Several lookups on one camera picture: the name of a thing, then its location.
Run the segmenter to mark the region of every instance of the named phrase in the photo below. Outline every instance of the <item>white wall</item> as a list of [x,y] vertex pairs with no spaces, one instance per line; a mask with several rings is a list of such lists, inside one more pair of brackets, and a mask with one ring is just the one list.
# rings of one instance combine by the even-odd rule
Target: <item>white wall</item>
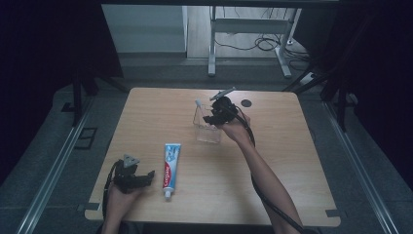
[[186,6],[102,5],[118,53],[186,52]]

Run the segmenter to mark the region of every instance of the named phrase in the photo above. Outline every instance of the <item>forearm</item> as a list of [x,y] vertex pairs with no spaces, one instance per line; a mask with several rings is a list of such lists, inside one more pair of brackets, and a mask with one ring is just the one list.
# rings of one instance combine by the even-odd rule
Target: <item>forearm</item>
[[118,234],[120,225],[120,219],[105,219],[101,234]]
[[[260,189],[268,200],[276,205],[280,210],[290,216],[299,225],[302,225],[301,219],[297,213],[297,210],[289,196],[288,192],[274,174],[273,170],[268,166],[264,159],[259,155],[254,145],[249,139],[237,139],[236,143],[240,147],[251,174]],[[270,217],[270,220],[274,224],[275,229],[278,229],[277,233],[294,233],[294,229],[291,229],[289,224],[286,224],[277,214],[271,209],[266,207],[266,211]]]

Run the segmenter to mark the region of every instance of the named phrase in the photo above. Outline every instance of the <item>toothpaste label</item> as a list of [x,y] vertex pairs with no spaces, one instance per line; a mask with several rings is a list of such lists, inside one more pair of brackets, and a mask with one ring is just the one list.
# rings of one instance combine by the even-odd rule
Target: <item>toothpaste label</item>
[[179,151],[179,143],[167,143],[165,145],[164,187],[175,187],[176,163],[179,157]]
[[168,187],[170,180],[171,180],[171,172],[170,172],[170,166],[167,162],[165,162],[165,178],[164,178],[164,187]]

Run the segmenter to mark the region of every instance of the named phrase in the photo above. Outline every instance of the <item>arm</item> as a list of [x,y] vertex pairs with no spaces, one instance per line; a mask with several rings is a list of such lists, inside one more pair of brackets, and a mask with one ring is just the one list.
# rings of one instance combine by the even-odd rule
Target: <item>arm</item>
[[[268,166],[264,159],[259,155],[255,146],[249,139],[249,135],[244,126],[237,119],[231,123],[224,124],[218,128],[222,129],[227,136],[237,143],[241,149],[251,174],[261,192],[280,210],[290,216],[294,221],[302,226],[301,219],[297,213],[294,203],[288,192]],[[271,220],[273,229],[276,233],[298,233],[291,225],[284,221],[278,214],[264,204],[264,208]]]
[[118,233],[122,218],[128,213],[131,205],[142,191],[143,188],[137,188],[128,194],[124,194],[113,182],[110,184],[106,219],[103,222],[102,234]]

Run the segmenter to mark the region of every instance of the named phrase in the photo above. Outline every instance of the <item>toothpaste cap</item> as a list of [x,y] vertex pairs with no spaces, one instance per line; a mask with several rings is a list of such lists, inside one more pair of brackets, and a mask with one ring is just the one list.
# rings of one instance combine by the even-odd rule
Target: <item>toothpaste cap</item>
[[165,198],[166,198],[167,200],[170,199],[170,191],[166,191],[166,192],[165,192]]

